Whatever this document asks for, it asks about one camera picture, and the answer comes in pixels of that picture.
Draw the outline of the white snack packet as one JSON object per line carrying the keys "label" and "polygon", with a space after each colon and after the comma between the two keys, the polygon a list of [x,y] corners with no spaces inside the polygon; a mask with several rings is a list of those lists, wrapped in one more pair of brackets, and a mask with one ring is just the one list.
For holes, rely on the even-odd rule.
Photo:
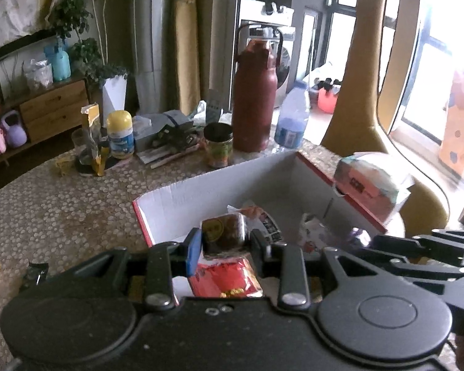
{"label": "white snack packet", "polygon": [[254,229],[258,229],[263,234],[264,238],[271,244],[283,241],[281,230],[274,218],[253,201],[245,201],[240,208],[228,205],[227,212],[229,214],[242,214],[245,217],[245,225],[249,234]]}

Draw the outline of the dark small snack packet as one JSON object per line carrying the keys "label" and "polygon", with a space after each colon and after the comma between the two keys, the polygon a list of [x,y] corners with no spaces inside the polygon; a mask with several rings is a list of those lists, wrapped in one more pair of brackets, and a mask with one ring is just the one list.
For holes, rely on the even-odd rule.
{"label": "dark small snack packet", "polygon": [[245,247],[247,226],[241,213],[220,215],[201,223],[202,250],[205,257],[225,257]]}

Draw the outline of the red snack bag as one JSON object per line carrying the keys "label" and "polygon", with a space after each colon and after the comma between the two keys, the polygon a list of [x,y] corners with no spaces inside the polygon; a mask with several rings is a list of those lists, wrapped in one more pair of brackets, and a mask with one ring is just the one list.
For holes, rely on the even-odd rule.
{"label": "red snack bag", "polygon": [[193,295],[207,298],[262,297],[263,289],[245,257],[198,263],[187,279]]}

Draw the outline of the pink white tube packet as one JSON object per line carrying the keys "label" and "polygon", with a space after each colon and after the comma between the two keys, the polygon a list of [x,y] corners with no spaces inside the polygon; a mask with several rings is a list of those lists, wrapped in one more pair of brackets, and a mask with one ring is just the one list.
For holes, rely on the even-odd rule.
{"label": "pink white tube packet", "polygon": [[338,239],[315,215],[305,213],[299,225],[298,245],[311,254],[325,247],[338,248]]}

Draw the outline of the black wrapper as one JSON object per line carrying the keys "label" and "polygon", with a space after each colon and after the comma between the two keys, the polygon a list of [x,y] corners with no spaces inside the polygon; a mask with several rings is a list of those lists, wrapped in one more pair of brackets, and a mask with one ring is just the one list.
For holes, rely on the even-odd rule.
{"label": "black wrapper", "polygon": [[38,286],[43,283],[47,279],[48,271],[49,264],[30,262],[21,280],[19,292],[23,292],[33,286]]}

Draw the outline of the red cardboard box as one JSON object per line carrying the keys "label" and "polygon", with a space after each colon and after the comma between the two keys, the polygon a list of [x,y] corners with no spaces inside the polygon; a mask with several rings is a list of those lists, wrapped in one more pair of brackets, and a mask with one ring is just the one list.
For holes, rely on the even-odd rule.
{"label": "red cardboard box", "polygon": [[370,236],[386,232],[377,218],[351,197],[340,194],[331,178],[295,151],[172,183],[141,195],[133,208],[146,243],[155,245],[183,241],[202,220],[248,201],[271,215],[288,242],[298,237],[303,214],[315,215],[342,235],[354,228]]}

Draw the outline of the stack of books and boxes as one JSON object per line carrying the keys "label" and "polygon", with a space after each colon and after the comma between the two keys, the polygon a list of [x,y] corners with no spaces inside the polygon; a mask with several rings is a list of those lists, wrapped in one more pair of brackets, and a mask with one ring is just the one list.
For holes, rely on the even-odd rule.
{"label": "stack of books and boxes", "polygon": [[199,131],[181,111],[134,116],[135,153],[151,169],[198,151]]}

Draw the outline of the black lid green jar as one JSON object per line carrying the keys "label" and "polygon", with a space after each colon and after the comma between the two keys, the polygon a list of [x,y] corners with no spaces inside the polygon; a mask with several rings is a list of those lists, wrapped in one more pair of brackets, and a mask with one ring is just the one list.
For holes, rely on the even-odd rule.
{"label": "black lid green jar", "polygon": [[209,123],[204,128],[205,151],[211,168],[225,168],[233,151],[232,126],[222,122]]}

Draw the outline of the clear plastic water bottle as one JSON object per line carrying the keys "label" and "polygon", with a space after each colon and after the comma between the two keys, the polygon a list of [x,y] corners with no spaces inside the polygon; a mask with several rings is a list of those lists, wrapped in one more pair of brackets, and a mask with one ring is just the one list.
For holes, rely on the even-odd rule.
{"label": "clear plastic water bottle", "polygon": [[276,144],[286,149],[300,148],[310,111],[307,83],[296,80],[281,105],[274,136]]}

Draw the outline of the yellow lid supplement jar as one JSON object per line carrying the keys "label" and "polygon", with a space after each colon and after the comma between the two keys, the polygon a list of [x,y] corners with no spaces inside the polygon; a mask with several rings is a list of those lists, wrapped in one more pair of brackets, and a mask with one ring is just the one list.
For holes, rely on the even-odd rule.
{"label": "yellow lid supplement jar", "polygon": [[128,111],[112,111],[106,122],[111,155],[124,160],[135,151],[132,116]]}

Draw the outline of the red basin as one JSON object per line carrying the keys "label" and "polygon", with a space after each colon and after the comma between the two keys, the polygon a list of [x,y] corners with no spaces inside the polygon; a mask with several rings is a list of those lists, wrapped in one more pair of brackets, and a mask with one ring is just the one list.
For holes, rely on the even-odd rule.
{"label": "red basin", "polygon": [[339,85],[332,85],[328,89],[321,87],[318,90],[318,108],[327,114],[333,114],[339,91]]}

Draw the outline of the purple kettlebell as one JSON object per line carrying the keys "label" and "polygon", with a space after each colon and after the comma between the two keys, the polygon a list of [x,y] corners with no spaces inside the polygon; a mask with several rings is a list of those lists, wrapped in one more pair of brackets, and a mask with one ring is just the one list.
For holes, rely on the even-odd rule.
{"label": "purple kettlebell", "polygon": [[11,148],[22,147],[27,143],[27,133],[21,123],[19,111],[12,110],[1,117],[1,126],[5,130],[6,142]]}

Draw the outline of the light blue jug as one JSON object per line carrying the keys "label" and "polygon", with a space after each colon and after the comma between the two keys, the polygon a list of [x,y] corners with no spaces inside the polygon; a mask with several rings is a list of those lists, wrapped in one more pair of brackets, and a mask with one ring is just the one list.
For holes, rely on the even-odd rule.
{"label": "light blue jug", "polygon": [[52,67],[54,82],[61,82],[71,77],[70,59],[63,39],[57,39],[52,45],[45,46],[43,52]]}

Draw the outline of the clear plastic bag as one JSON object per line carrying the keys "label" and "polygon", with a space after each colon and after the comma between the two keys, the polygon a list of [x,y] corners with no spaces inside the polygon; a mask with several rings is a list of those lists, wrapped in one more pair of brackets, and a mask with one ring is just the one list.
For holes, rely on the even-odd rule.
{"label": "clear plastic bag", "polygon": [[22,71],[30,91],[44,91],[53,84],[52,66],[47,59],[24,61]]}

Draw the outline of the potted green plant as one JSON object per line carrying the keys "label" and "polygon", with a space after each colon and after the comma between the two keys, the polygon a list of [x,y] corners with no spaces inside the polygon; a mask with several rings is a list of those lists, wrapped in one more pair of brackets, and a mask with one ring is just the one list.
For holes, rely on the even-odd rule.
{"label": "potted green plant", "polygon": [[69,42],[69,58],[88,89],[100,92],[104,115],[125,108],[128,78],[124,66],[110,61],[107,4],[108,0],[53,0],[47,16],[49,28]]}

